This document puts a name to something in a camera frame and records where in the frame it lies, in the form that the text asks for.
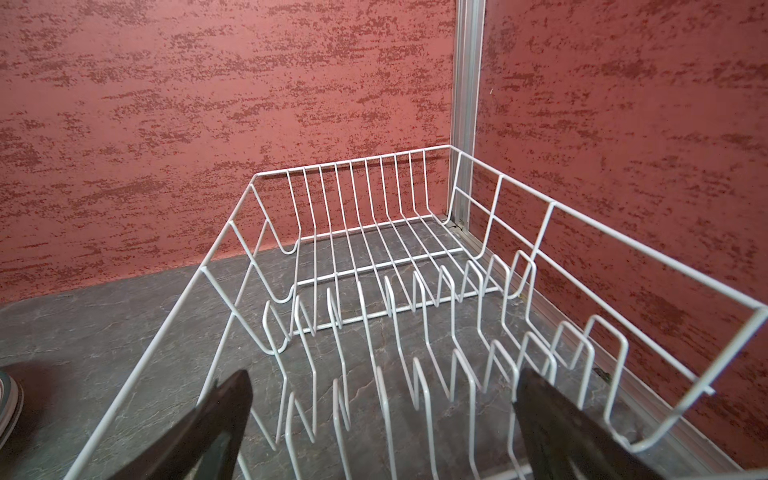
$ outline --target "white wire dish rack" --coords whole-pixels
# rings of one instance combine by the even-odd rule
[[[483,170],[495,178],[495,190],[490,206],[483,205],[471,192],[464,191],[457,185],[460,168],[455,169],[456,175],[453,178],[447,178],[448,158],[451,155],[458,158],[459,164],[471,163],[475,171]],[[497,215],[502,207],[499,205],[502,186],[510,185],[547,204],[536,238],[525,238]],[[282,197],[273,195],[278,200],[283,200],[282,205],[269,205],[269,202],[265,201],[265,188],[271,189],[273,193],[282,192]],[[288,193],[290,203],[286,202]],[[247,198],[257,201],[258,208],[265,217],[255,244],[248,244],[246,235],[243,234],[245,220],[241,210]],[[479,248],[469,246],[449,221],[452,209],[459,201],[471,202],[488,216],[485,238],[480,240]],[[637,252],[661,262],[670,271],[682,273],[746,306],[753,311],[751,317],[740,327],[709,368],[697,375],[542,251],[542,241],[555,210],[560,210]],[[296,226],[292,232],[284,228],[282,220],[285,218],[295,221]],[[508,235],[526,245],[527,250],[517,251],[513,261],[507,264],[488,249],[492,226],[503,228]],[[237,236],[249,262],[236,298],[231,298],[225,292],[209,269],[225,236],[232,233]],[[287,239],[289,234],[293,235],[290,240]],[[277,247],[293,263],[293,270],[290,272],[292,278],[287,288],[275,280],[275,273],[265,271],[260,263],[260,247],[265,241],[270,241],[270,236],[276,239]],[[308,251],[311,251],[311,255],[307,257]],[[333,271],[322,273],[318,265],[328,263],[328,252]],[[301,260],[306,258],[310,258],[310,262]],[[536,320],[532,306],[536,295],[537,262],[545,262],[554,267],[611,316],[603,318],[593,315],[583,329],[568,320],[561,321],[554,329],[542,328]],[[258,277],[258,281],[253,278],[253,273]],[[254,355],[272,356],[280,370],[282,388],[276,427],[271,429],[267,426],[270,422],[265,422],[260,417],[260,406],[256,403],[251,413],[263,434],[265,448],[268,446],[277,450],[284,440],[296,478],[306,477],[303,472],[311,472],[312,467],[302,464],[302,456],[296,449],[297,430],[294,415],[298,413],[309,440],[312,443],[317,442],[318,392],[328,389],[332,390],[333,395],[335,438],[327,441],[336,442],[343,473],[346,478],[353,477],[345,444],[345,435],[348,435],[350,429],[354,430],[350,421],[353,405],[350,404],[349,372],[344,356],[349,345],[342,341],[340,335],[350,324],[363,322],[364,325],[370,357],[370,367],[367,371],[376,387],[380,407],[380,417],[369,421],[383,423],[386,434],[386,453],[383,455],[386,455],[391,478],[398,476],[397,444],[400,442],[399,434],[393,433],[392,430],[393,417],[400,415],[400,412],[390,411],[392,397],[409,396],[412,407],[423,410],[425,420],[419,428],[426,430],[428,446],[425,455],[429,456],[431,476],[437,479],[440,465],[435,454],[435,412],[432,410],[432,402],[434,395],[439,395],[440,391],[445,393],[448,401],[454,402],[459,377],[462,383],[468,383],[468,402],[466,411],[462,412],[467,422],[466,430],[457,432],[456,435],[466,438],[465,461],[475,478],[481,478],[482,473],[475,462],[478,398],[488,392],[491,386],[503,386],[508,389],[508,417],[502,429],[506,437],[508,461],[505,463],[508,468],[503,472],[496,471],[492,476],[501,479],[524,478],[531,472],[525,460],[518,458],[519,448],[514,444],[516,418],[511,407],[515,400],[518,374],[524,366],[531,366],[555,386],[558,386],[562,372],[571,372],[570,375],[578,380],[573,400],[577,407],[582,408],[590,395],[590,389],[593,388],[591,378],[594,377],[591,375],[596,355],[603,358],[607,356],[612,368],[607,395],[604,405],[601,406],[602,420],[608,431],[627,450],[640,453],[657,445],[679,422],[684,422],[681,420],[682,415],[701,395],[715,393],[711,387],[712,382],[768,317],[768,307],[761,302],[557,202],[450,145],[262,172],[254,175],[249,182],[218,238],[98,423],[68,471],[66,479],[78,478],[83,472],[99,442],[130,397],[142,372],[150,364],[181,307],[189,301],[190,292],[198,281],[209,282],[230,311],[220,343],[203,381],[200,398],[212,388],[227,336],[233,325],[239,323],[256,344]],[[364,288],[366,281],[372,286]],[[258,319],[247,318],[239,308],[244,293],[252,288],[264,288],[270,298],[263,306],[260,322]],[[287,311],[290,317],[287,321],[284,314],[279,313],[279,306],[289,309]],[[464,306],[464,311],[470,308],[471,319],[465,318],[464,314],[457,315],[460,306]],[[512,307],[519,307],[521,315],[510,321],[508,310]],[[402,323],[405,322],[404,315],[410,316],[409,321],[415,318],[414,315],[417,316],[419,328],[423,328],[423,348],[428,358],[411,358],[404,353],[400,334]],[[437,327],[436,321],[442,322],[442,328],[449,329],[452,341],[450,349],[436,352],[436,349],[432,348],[430,329]],[[394,336],[399,364],[402,366],[402,375],[407,386],[405,391],[395,391],[391,386],[388,389],[387,383],[392,385],[392,377],[385,378],[372,344],[370,325],[374,322],[387,322],[392,326],[387,331]],[[472,330],[476,334],[476,341],[473,343],[475,346],[471,352],[465,351],[462,344],[466,347],[468,343],[461,335],[457,335],[457,323],[465,326],[467,322],[472,324]],[[263,328],[261,334],[254,329],[258,323]],[[613,336],[617,340],[619,347],[612,355],[593,337],[596,326],[604,329],[604,335]],[[631,337],[627,338],[617,326],[628,331]],[[333,374],[330,386],[318,385],[316,355],[312,354],[310,348],[312,337],[323,335],[333,335],[336,346],[333,356],[338,358],[338,370]],[[646,432],[641,438],[629,439],[614,427],[612,412],[619,396],[622,378],[626,379],[632,375],[624,364],[628,351],[631,345],[638,343],[643,343],[690,380],[690,388],[676,405],[668,409],[663,418],[657,419],[652,431]],[[306,354],[306,362],[312,372],[311,391],[298,391],[294,388],[291,375],[283,361],[286,350],[292,348],[303,349]],[[311,406],[308,409],[303,408],[299,397],[311,398]],[[252,461],[242,451],[238,464],[242,475],[251,478]],[[762,478],[764,475],[765,471],[761,471],[743,478]]]

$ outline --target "wire basket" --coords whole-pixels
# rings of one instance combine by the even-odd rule
[[[451,157],[458,162],[453,175],[449,174]],[[474,195],[462,189],[458,182],[462,165],[471,166],[476,177],[481,174],[486,180],[490,179],[491,186],[476,190]],[[510,187],[545,202],[545,213],[533,238],[527,238],[499,215],[510,207],[504,205],[502,195],[502,189]],[[245,211],[243,205],[247,199],[255,200],[257,207]],[[451,222],[454,209],[462,203],[487,217],[487,221],[480,222],[481,225],[474,222],[469,229],[477,233],[477,239],[473,239],[467,229],[457,228]],[[670,272],[682,273],[732,299],[750,309],[752,315],[709,368],[697,375],[543,251],[543,241],[555,211],[660,262]],[[260,230],[254,230],[253,225],[260,221],[259,215],[263,215],[263,222]],[[510,262],[503,260],[499,256],[501,252],[492,251],[492,230],[501,231],[524,248],[514,254],[507,252]],[[247,241],[255,232],[259,232],[255,242]],[[232,234],[248,262],[234,298],[210,268],[214,255]],[[279,249],[280,256],[291,268],[279,272],[265,269],[262,259],[269,247]],[[553,322],[552,318],[546,318],[535,305],[541,297],[536,291],[536,281],[542,264],[557,270],[608,315],[591,316],[583,328],[568,319]],[[260,416],[260,405],[256,401],[251,414],[263,435],[265,448],[277,450],[284,441],[296,478],[302,478],[302,472],[309,471],[311,466],[303,465],[297,446],[295,414],[312,443],[318,442],[318,416],[332,416],[333,440],[323,442],[336,442],[344,475],[354,476],[345,437],[356,427],[350,398],[355,396],[350,395],[352,388],[344,354],[345,350],[349,351],[349,340],[341,335],[347,329],[356,328],[352,324],[362,322],[369,354],[366,375],[376,389],[380,416],[368,421],[383,424],[386,435],[383,455],[391,478],[397,478],[399,468],[402,472],[397,453],[402,438],[392,427],[394,418],[402,413],[393,409],[393,397],[405,398],[406,403],[424,415],[419,428],[426,432],[425,465],[429,465],[429,475],[437,479],[441,476],[441,456],[435,447],[438,441],[434,433],[435,415],[438,413],[433,403],[441,393],[449,405],[456,402],[459,384],[468,384],[462,393],[465,401],[461,403],[461,414],[466,421],[461,437],[465,439],[462,444],[466,448],[463,462],[471,475],[474,478],[524,478],[531,469],[521,456],[519,442],[515,443],[517,419],[512,407],[519,373],[524,366],[535,369],[558,388],[563,378],[570,379],[572,385],[568,389],[580,409],[589,402],[591,390],[595,388],[595,371],[607,373],[599,416],[617,442],[628,451],[641,454],[659,445],[670,431],[681,425],[689,430],[693,428],[682,419],[683,415],[700,396],[715,393],[713,381],[768,317],[768,308],[761,302],[559,203],[453,146],[266,171],[254,175],[248,183],[218,238],[66,479],[78,478],[83,472],[181,307],[189,301],[193,286],[200,280],[210,283],[230,312],[203,380],[200,399],[214,384],[230,330],[240,324],[255,344],[253,354],[270,356],[280,372],[276,423]],[[241,300],[248,289],[263,289],[269,297],[260,319],[249,318],[241,312]],[[403,346],[401,331],[406,322],[411,338],[415,335],[414,326],[418,327],[422,343],[419,355],[405,353],[407,348]],[[382,369],[381,354],[372,340],[374,323],[385,323],[386,335],[395,341],[396,357],[391,360],[402,370],[402,377],[397,380],[392,377],[395,375],[392,369],[387,376]],[[435,329],[443,330],[450,342],[448,348],[433,347]],[[317,352],[313,355],[310,347],[313,338],[319,336],[334,338],[335,351],[326,354],[338,359],[336,370],[330,373],[333,378],[330,385],[318,384],[322,375],[318,375],[315,366]],[[674,406],[658,397],[663,413],[653,419],[650,431],[630,438],[632,435],[615,425],[614,414],[617,399],[627,389],[628,382],[635,388],[649,389],[625,364],[631,346],[636,345],[650,349],[687,379],[690,387]],[[309,388],[295,387],[284,359],[288,349],[303,350],[300,361],[306,362],[312,376]],[[392,387],[393,382],[398,385],[397,389]],[[475,460],[478,405],[482,404],[482,396],[493,389],[507,392],[508,410],[500,431],[503,431],[501,437],[505,440],[508,459],[501,462],[504,467],[501,471],[489,470],[487,465],[479,468]],[[328,391],[332,396],[331,412],[319,414],[319,393],[322,396]],[[307,401],[309,408],[305,409],[302,402]],[[238,463],[242,475],[251,478],[252,464],[242,451]],[[737,470],[738,465],[733,463],[730,468]],[[760,475],[756,472],[752,478]]]

